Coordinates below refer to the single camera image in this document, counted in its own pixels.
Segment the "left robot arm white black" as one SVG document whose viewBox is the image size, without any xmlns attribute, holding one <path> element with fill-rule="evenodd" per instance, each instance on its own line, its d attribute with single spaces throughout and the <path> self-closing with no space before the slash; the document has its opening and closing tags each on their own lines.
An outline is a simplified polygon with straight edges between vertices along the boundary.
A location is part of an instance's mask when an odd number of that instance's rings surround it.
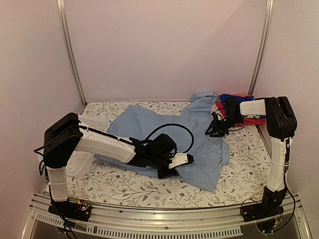
<svg viewBox="0 0 319 239">
<path fill-rule="evenodd" d="M 44 145 L 34 153 L 42 156 L 46 167 L 54 206 L 63 216 L 74 212 L 69 202 L 66 166 L 74 151 L 98 154 L 136 167 L 151 167 L 159 179 L 176 176 L 170 168 L 177 145 L 166 134 L 154 140 L 138 140 L 112 135 L 82 123 L 78 115 L 68 113 L 44 133 Z"/>
</svg>

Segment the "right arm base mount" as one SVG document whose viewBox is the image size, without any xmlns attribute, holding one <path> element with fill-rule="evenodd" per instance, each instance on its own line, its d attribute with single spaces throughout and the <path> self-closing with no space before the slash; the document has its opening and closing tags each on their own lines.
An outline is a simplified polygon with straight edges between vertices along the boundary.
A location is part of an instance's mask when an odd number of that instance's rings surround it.
<svg viewBox="0 0 319 239">
<path fill-rule="evenodd" d="M 240 215 L 243 217 L 244 222 L 281 216 L 283 212 L 284 209 L 281 205 L 275 207 L 266 207 L 261 201 L 255 201 L 251 198 L 244 200 L 240 205 Z"/>
</svg>

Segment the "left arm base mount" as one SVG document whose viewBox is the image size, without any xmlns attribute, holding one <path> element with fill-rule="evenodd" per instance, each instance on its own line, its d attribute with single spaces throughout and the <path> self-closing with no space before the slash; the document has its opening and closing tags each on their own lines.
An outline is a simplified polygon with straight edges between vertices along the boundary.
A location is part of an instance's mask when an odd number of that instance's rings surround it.
<svg viewBox="0 0 319 239">
<path fill-rule="evenodd" d="M 70 202 L 69 200 L 64 202 L 51 201 L 48 212 L 61 216 L 63 218 L 74 219 L 78 221 L 88 222 L 92 205 L 88 202 L 80 200 L 78 202 Z"/>
</svg>

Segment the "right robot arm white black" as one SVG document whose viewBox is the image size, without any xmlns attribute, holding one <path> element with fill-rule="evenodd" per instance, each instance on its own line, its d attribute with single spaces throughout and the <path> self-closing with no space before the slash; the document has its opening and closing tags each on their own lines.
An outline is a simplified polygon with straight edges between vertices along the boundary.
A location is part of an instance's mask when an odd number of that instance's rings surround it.
<svg viewBox="0 0 319 239">
<path fill-rule="evenodd" d="M 268 217 L 273 212 L 280 212 L 282 201 L 288 191 L 286 174 L 290 164 L 290 148 L 297 119 L 286 96 L 260 98 L 257 100 L 238 102 L 234 97 L 224 101 L 225 118 L 212 113 L 206 135 L 223 137 L 228 135 L 230 128 L 243 123 L 248 116 L 264 116 L 267 132 L 271 138 L 271 168 L 267 185 L 264 188 L 262 201 L 254 205 L 254 209 L 262 217 Z"/>
</svg>

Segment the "light blue shirt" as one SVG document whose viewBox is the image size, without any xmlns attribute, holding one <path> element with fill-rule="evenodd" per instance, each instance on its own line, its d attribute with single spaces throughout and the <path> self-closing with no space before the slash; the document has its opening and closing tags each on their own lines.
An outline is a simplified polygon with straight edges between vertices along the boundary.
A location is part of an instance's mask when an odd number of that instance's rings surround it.
<svg viewBox="0 0 319 239">
<path fill-rule="evenodd" d="M 166 127 L 152 137 L 165 133 L 176 143 L 179 152 L 187 151 L 194 158 L 192 164 L 176 168 L 179 180 L 213 192 L 222 166 L 230 161 L 229 145 L 222 138 L 209 137 L 205 133 L 212 121 L 211 110 L 216 100 L 215 92 L 196 93 L 178 116 L 160 115 L 140 106 L 129 106 L 111 122 L 108 133 L 142 140 L 165 124 Z"/>
</svg>

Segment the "blue printed t-shirt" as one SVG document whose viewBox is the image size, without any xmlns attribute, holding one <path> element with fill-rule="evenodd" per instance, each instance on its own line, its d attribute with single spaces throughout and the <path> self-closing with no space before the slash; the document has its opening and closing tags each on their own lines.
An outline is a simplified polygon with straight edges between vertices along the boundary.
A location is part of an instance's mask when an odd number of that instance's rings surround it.
<svg viewBox="0 0 319 239">
<path fill-rule="evenodd" d="M 255 99 L 249 95 L 220 95 L 224 115 L 227 117 L 241 117 L 252 119 L 265 119 L 265 101 Z"/>
</svg>

